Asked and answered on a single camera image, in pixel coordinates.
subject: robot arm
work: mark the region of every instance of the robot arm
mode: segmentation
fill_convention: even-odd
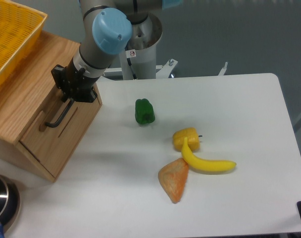
[[[165,9],[182,0],[79,0],[86,36],[67,67],[52,71],[62,101],[93,102],[94,83],[132,37],[132,24],[147,18],[148,11]]]

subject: stainless steel bowl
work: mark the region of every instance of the stainless steel bowl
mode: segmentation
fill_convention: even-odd
[[[20,206],[18,189],[10,179],[0,175],[0,223],[6,232],[13,224]]]

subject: drawer handle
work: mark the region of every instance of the drawer handle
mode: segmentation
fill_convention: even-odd
[[[59,126],[74,102],[75,102],[75,100],[70,99],[69,103],[67,104],[65,109],[62,111],[62,113],[59,116],[59,118],[57,119],[57,121],[55,121],[54,123],[45,122],[45,125],[50,128],[55,128],[55,127]]]

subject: warning sticker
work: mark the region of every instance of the warning sticker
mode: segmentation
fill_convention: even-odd
[[[136,51],[135,50],[128,50],[125,53],[126,53],[126,58],[136,57]]]

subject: banana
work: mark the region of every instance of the banana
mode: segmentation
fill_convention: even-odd
[[[188,146],[187,137],[184,138],[181,154],[191,167],[206,172],[225,172],[236,166],[236,163],[230,160],[205,160],[195,156]]]

